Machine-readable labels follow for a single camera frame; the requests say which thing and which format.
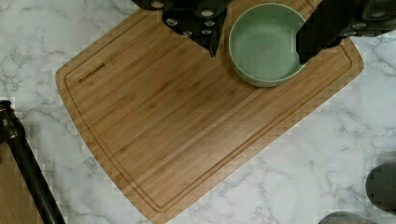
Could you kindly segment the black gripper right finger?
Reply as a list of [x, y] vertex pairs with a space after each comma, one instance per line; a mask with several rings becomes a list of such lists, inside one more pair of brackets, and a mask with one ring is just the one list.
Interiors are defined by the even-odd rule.
[[300, 63], [352, 36], [375, 37], [395, 30], [396, 0], [322, 0], [296, 35]]

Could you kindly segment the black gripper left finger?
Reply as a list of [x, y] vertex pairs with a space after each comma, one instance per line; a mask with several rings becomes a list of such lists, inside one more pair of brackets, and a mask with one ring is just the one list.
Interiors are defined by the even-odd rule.
[[178, 35], [208, 50], [215, 57], [219, 48], [228, 5], [233, 0], [132, 0], [145, 10], [160, 10], [163, 23]]

